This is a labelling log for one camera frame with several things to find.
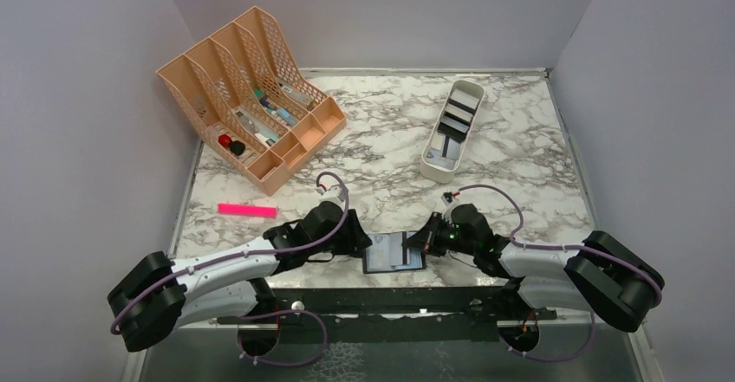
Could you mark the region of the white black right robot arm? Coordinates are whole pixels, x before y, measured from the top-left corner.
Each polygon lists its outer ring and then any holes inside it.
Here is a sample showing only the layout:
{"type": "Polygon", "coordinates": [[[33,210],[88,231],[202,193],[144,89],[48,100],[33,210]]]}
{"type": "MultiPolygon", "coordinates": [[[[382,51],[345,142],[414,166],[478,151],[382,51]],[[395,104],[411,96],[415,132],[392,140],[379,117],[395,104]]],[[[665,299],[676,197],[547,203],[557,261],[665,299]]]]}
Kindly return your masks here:
{"type": "Polygon", "coordinates": [[[495,233],[472,204],[434,212],[403,243],[429,256],[459,252],[491,277],[511,281],[500,295],[502,311],[520,319],[532,309],[588,311],[632,333],[660,305],[662,275],[609,233],[594,230],[580,244],[516,244],[495,233]]]}

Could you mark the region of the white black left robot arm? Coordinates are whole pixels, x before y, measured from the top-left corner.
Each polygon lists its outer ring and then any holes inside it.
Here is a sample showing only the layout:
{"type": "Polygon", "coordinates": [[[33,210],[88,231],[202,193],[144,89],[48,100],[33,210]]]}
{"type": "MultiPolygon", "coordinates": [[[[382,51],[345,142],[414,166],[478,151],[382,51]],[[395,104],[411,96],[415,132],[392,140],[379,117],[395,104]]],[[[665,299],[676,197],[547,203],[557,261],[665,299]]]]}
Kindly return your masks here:
{"type": "Polygon", "coordinates": [[[371,244],[354,209],[324,201],[304,218],[222,252],[179,260],[150,253],[107,295],[110,332],[135,353],[196,321],[240,314],[265,320],[273,300],[256,281],[299,269],[320,253],[361,256],[371,244]]]}

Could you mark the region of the black leather card holder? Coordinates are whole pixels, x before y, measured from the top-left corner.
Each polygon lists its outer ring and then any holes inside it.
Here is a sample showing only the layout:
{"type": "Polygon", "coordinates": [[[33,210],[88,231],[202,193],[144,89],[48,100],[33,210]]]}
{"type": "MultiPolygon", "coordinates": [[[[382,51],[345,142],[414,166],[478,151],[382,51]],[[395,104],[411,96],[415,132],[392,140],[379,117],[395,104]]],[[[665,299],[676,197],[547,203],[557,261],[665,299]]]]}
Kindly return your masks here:
{"type": "Polygon", "coordinates": [[[370,234],[372,245],[365,249],[362,254],[362,269],[366,275],[387,274],[406,271],[426,269],[425,255],[421,252],[424,261],[422,269],[397,269],[396,265],[401,263],[402,243],[415,231],[402,231],[394,233],[370,234]]]}

